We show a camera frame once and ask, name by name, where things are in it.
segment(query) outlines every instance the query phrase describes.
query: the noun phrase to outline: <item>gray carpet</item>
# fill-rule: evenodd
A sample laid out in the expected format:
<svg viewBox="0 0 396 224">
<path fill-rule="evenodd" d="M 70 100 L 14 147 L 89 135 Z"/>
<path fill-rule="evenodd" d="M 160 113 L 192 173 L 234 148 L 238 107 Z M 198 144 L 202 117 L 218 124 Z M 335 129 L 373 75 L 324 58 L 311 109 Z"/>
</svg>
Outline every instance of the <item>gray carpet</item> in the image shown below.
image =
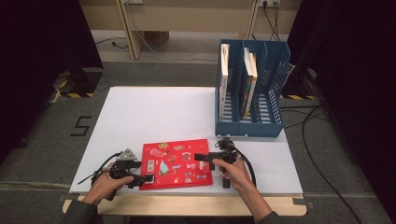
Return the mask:
<svg viewBox="0 0 396 224">
<path fill-rule="evenodd" d="M 61 97 L 49 105 L 27 136 L 28 146 L 13 149 L 1 164 L 0 224 L 59 222 L 63 196 L 73 181 L 109 87 L 213 87 L 217 69 L 213 64 L 104 63 L 104 66 L 92 98 Z M 319 104 L 318 100 L 281 100 L 282 107 Z M 311 109 L 282 109 L 290 151 L 308 203 L 305 216 L 283 218 L 287 223 L 357 223 L 308 157 L 302 124 L 298 123 Z M 315 114 L 319 115 L 305 125 L 306 143 L 315 163 L 363 223 L 391 223 L 360 167 L 348 157 L 338 130 L 323 112 L 323 108 L 318 109 Z M 90 128 L 85 136 L 70 136 L 83 133 L 75 128 L 80 116 L 91 117 L 80 123 Z M 10 181 L 38 182 L 38 186 Z M 168 223 L 171 219 L 158 218 L 155 223 Z M 123 222 L 124 217 L 105 217 L 106 224 Z M 216 222 L 223 223 L 223 220 L 212 221 Z"/>
</svg>

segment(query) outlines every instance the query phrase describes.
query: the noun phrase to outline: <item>electrical socket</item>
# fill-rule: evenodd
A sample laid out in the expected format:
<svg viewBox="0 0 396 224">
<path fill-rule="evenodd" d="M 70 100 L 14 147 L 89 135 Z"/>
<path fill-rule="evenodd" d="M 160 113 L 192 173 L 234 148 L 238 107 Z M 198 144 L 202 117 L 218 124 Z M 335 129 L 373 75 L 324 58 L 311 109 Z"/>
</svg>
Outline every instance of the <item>electrical socket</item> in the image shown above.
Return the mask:
<svg viewBox="0 0 396 224">
<path fill-rule="evenodd" d="M 126 5 L 143 5 L 143 0 L 124 0 Z"/>
<path fill-rule="evenodd" d="M 262 7 L 264 1 L 267 1 L 267 7 L 275 7 L 275 2 L 278 6 L 280 5 L 280 0 L 260 0 L 259 7 Z"/>
</svg>

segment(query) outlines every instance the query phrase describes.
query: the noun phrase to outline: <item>handheld controller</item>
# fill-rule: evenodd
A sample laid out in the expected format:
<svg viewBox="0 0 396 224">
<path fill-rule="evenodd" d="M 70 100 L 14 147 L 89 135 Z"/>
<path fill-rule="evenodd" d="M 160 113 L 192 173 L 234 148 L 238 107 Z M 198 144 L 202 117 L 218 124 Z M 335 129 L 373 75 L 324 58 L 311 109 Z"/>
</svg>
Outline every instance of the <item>handheld controller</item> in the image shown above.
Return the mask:
<svg viewBox="0 0 396 224">
<path fill-rule="evenodd" d="M 151 182 L 154 175 L 135 175 L 132 174 L 131 169 L 140 168 L 142 165 L 141 161 L 137 160 L 136 155 L 131 151 L 131 149 L 125 149 L 117 160 L 114 162 L 113 166 L 109 170 L 109 174 L 113 179 L 121 179 L 125 176 L 133 176 L 134 181 L 128 184 L 128 189 L 133 189 L 136 186 L 142 187 L 145 182 Z M 92 179 L 92 183 L 99 177 L 97 175 Z M 113 193 L 107 199 L 112 201 L 114 196 L 116 196 L 117 190 L 115 189 Z"/>
<path fill-rule="evenodd" d="M 233 145 L 233 141 L 229 139 L 222 139 L 218 141 L 216 147 L 219 147 L 221 152 L 209 152 L 207 155 L 196 153 L 194 154 L 194 159 L 196 161 L 208 161 L 209 169 L 211 171 L 215 170 L 215 164 L 212 162 L 213 159 L 221 159 L 230 164 L 236 161 L 236 158 L 239 154 L 238 149 L 236 149 L 236 147 Z M 224 189 L 229 189 L 231 186 L 230 179 L 222 178 L 222 186 Z"/>
</svg>

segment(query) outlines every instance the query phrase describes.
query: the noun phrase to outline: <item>table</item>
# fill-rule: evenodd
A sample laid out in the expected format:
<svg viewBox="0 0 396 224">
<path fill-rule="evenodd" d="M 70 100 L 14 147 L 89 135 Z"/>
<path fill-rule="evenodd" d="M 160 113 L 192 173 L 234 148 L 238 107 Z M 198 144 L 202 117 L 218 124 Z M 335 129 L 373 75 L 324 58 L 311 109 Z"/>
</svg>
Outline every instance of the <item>table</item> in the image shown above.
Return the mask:
<svg viewBox="0 0 396 224">
<path fill-rule="evenodd" d="M 77 182 L 125 148 L 141 158 L 144 143 L 207 138 L 209 150 L 219 151 L 215 147 L 220 138 L 214 135 L 214 110 L 215 88 L 111 88 L 70 192 L 88 192 L 90 181 Z M 232 140 L 252 163 L 258 190 L 270 206 L 281 216 L 304 215 L 306 206 L 293 202 L 293 198 L 303 198 L 303 191 L 285 133 L 278 138 Z M 123 188 L 113 202 L 103 201 L 98 209 L 102 214 L 125 216 L 250 216 L 237 192 L 222 188 L 220 173 L 212 175 L 211 186 L 144 191 Z M 64 204 L 64 211 L 69 203 Z M 237 214 L 224 204 L 235 206 Z"/>
<path fill-rule="evenodd" d="M 139 31 L 235 33 L 236 38 L 248 39 L 258 8 L 257 0 L 144 0 L 143 5 L 118 0 L 117 3 L 133 59 L 139 58 L 143 46 Z"/>
</svg>

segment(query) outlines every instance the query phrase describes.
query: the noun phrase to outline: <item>sleeve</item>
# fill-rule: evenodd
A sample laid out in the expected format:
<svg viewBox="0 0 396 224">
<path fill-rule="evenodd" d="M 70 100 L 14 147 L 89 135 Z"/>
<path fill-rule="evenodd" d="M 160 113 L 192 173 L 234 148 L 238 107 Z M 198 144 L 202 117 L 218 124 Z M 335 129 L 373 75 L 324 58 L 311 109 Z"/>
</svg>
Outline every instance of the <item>sleeve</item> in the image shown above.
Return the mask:
<svg viewBox="0 0 396 224">
<path fill-rule="evenodd" d="M 87 224 L 92 219 L 96 205 L 73 200 L 67 209 L 61 224 Z"/>
<path fill-rule="evenodd" d="M 275 211 L 272 211 L 262 220 L 256 222 L 256 224 L 284 224 L 284 222 Z"/>
</svg>

